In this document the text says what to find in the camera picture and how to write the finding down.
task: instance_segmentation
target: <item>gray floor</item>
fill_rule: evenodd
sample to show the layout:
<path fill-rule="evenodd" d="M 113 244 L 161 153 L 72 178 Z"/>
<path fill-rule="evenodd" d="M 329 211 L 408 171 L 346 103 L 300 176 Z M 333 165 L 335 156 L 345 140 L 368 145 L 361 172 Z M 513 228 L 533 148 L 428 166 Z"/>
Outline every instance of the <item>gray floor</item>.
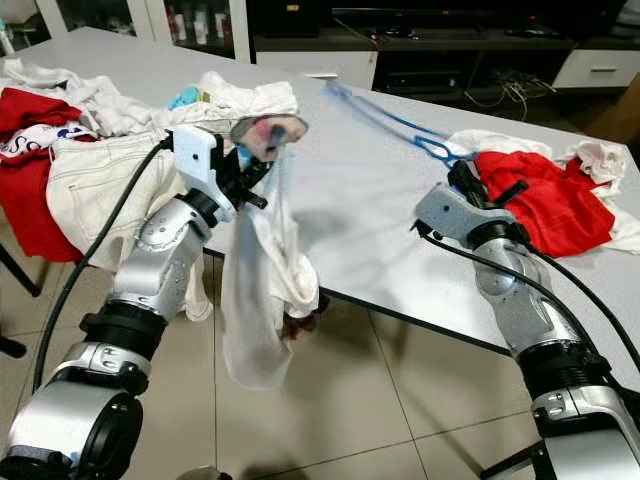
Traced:
<path fill-rule="evenodd" d="M 2 332 L 29 347 L 21 360 L 0 358 L 2 450 L 29 397 L 43 323 L 73 266 L 24 258 L 4 222 L 0 239 L 32 277 L 44 278 L 33 299 L 0 274 Z M 338 300 L 300 346 L 281 389 L 240 387 L 220 355 L 220 272 L 221 261 L 210 259 L 205 284 L 215 315 L 197 324 L 179 318 L 165 333 L 126 479 L 171 480 L 213 463 L 247 479 L 466 480 L 537 439 L 509 358 Z M 99 308 L 109 283 L 108 273 L 83 274 L 53 336 L 49 368 L 82 338 L 76 325 Z"/>

